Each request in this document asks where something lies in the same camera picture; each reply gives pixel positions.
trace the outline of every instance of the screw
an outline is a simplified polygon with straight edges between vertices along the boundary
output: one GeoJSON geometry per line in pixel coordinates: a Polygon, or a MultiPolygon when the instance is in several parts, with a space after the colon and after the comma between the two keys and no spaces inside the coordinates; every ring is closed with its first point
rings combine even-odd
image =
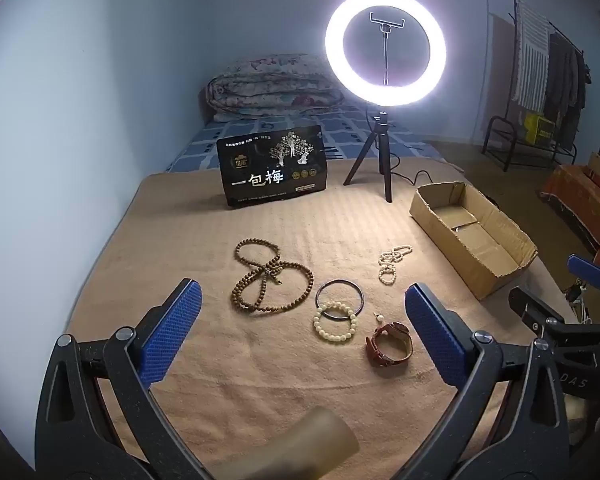
{"type": "Polygon", "coordinates": [[[534,345],[539,350],[548,350],[549,349],[549,343],[547,341],[545,341],[544,339],[536,339],[534,341],[534,345]]]}
{"type": "Polygon", "coordinates": [[[131,330],[128,326],[121,328],[116,332],[116,339],[118,341],[129,341],[134,334],[134,331],[131,330]]]}
{"type": "Polygon", "coordinates": [[[71,342],[71,336],[68,334],[62,334],[58,338],[58,346],[67,346],[71,342]]]}
{"type": "Polygon", "coordinates": [[[478,332],[474,332],[474,338],[477,342],[485,344],[493,341],[493,336],[484,330],[478,330],[478,332]]]}

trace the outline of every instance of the brown bead necklace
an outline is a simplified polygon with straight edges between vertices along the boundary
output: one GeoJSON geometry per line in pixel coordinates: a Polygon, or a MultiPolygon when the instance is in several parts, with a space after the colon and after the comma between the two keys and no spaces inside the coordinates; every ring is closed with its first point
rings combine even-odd
{"type": "Polygon", "coordinates": [[[244,310],[261,310],[263,312],[280,312],[283,310],[292,309],[295,306],[298,306],[309,296],[311,289],[314,287],[314,274],[307,267],[301,264],[296,264],[295,262],[281,262],[280,261],[280,248],[276,244],[272,244],[271,242],[267,242],[266,240],[262,240],[261,238],[247,238],[246,240],[241,241],[235,247],[234,251],[235,259],[240,263],[245,264],[247,266],[256,267],[255,270],[250,271],[247,275],[245,275],[238,283],[235,285],[234,290],[231,293],[231,302],[235,306],[239,306],[244,310]],[[253,260],[249,260],[243,256],[240,256],[240,248],[245,245],[262,245],[272,249],[276,256],[269,260],[266,264],[260,264],[258,262],[254,262],[253,260]],[[291,303],[288,303],[283,306],[260,306],[262,304],[262,300],[264,300],[264,295],[267,291],[267,281],[273,280],[273,282],[278,285],[281,283],[280,280],[276,277],[282,269],[298,269],[300,270],[306,277],[309,282],[307,288],[304,290],[302,295],[293,300],[291,303]],[[242,298],[242,292],[247,286],[251,285],[251,283],[255,282],[258,278],[260,278],[260,294],[258,295],[258,299],[255,303],[248,303],[244,301],[242,298]]]}

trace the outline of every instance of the folded blanket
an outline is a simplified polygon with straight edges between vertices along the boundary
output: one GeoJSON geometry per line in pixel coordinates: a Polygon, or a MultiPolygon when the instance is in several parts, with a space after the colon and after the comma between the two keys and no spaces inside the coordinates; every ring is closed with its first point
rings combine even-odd
{"type": "Polygon", "coordinates": [[[263,116],[321,114],[344,96],[326,60],[309,54],[273,54],[235,63],[206,86],[217,122],[263,116]]]}

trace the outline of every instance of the red leather watch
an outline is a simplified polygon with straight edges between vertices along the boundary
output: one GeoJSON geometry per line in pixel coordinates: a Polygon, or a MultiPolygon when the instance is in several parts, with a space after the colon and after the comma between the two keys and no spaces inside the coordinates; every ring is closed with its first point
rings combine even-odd
{"type": "Polygon", "coordinates": [[[411,335],[409,334],[409,329],[398,321],[394,321],[387,325],[376,328],[371,338],[366,338],[366,355],[369,357],[369,360],[372,362],[372,364],[375,364],[377,366],[385,367],[399,365],[400,363],[408,361],[412,353],[413,344],[411,343],[411,335]],[[407,355],[400,359],[393,359],[387,355],[384,355],[378,349],[378,343],[376,342],[376,339],[382,333],[386,333],[387,335],[393,338],[403,341],[407,355]]]}

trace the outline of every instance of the dark bangle bracelet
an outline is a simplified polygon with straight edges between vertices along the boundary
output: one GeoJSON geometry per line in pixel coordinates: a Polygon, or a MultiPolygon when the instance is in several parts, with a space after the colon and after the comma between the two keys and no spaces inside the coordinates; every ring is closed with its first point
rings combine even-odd
{"type": "MultiPolygon", "coordinates": [[[[360,314],[360,311],[365,306],[365,295],[362,294],[362,289],[359,286],[357,286],[353,282],[350,282],[349,280],[331,280],[330,282],[327,282],[324,285],[321,285],[320,288],[318,289],[318,292],[315,293],[315,306],[316,306],[316,308],[322,307],[322,305],[320,303],[318,303],[318,298],[320,297],[320,293],[325,288],[327,288],[329,285],[333,285],[333,283],[344,283],[345,285],[352,286],[356,290],[356,292],[360,296],[360,306],[355,311],[355,314],[356,314],[356,316],[358,314],[360,314]]],[[[322,315],[324,317],[328,317],[329,319],[333,319],[334,321],[346,321],[346,320],[349,319],[349,316],[334,316],[333,314],[329,314],[328,312],[323,312],[322,315]]]]}
{"type": "Polygon", "coordinates": [[[399,365],[400,363],[408,361],[412,353],[413,344],[411,343],[409,329],[398,321],[394,321],[392,323],[389,323],[388,325],[376,328],[371,338],[366,338],[366,355],[369,357],[369,360],[372,362],[372,364],[375,364],[377,366],[384,367],[399,365]],[[378,343],[376,342],[376,339],[381,333],[387,333],[391,337],[403,341],[405,350],[407,351],[407,355],[405,355],[405,357],[401,359],[393,359],[389,356],[384,355],[378,349],[378,343]]]}

